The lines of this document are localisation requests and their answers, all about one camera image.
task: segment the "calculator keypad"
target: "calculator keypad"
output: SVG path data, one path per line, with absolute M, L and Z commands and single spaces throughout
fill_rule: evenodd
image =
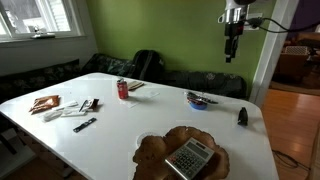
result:
M 181 147 L 168 160 L 179 169 L 180 172 L 193 178 L 205 165 L 205 161 L 195 155 L 189 149 Z

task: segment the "hardwood floor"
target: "hardwood floor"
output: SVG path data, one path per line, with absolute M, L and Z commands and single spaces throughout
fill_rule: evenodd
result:
M 319 96 L 270 89 L 261 110 L 271 148 L 309 167 L 320 122 L 319 107 Z M 274 157 L 281 180 L 304 180 L 307 177 L 307 171 L 290 169 Z

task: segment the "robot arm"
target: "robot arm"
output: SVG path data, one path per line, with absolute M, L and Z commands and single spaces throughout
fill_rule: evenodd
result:
M 230 63 L 235 57 L 238 47 L 239 36 L 243 34 L 244 23 L 246 20 L 248 5 L 256 0 L 226 0 L 225 10 L 225 32 L 227 37 L 225 45 L 226 62 Z

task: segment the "red soda can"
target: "red soda can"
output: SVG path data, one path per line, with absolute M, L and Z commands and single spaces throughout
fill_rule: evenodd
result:
M 123 78 L 121 78 L 120 80 L 117 81 L 117 87 L 118 87 L 119 98 L 127 99 L 129 97 L 127 82 Z

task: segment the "green wall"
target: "green wall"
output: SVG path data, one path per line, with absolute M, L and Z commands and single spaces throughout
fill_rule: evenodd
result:
M 140 49 L 160 53 L 167 70 L 199 70 L 242 76 L 251 90 L 266 33 L 246 31 L 237 57 L 225 63 L 225 0 L 87 0 L 99 52 L 133 59 Z M 275 0 L 250 12 L 271 17 Z

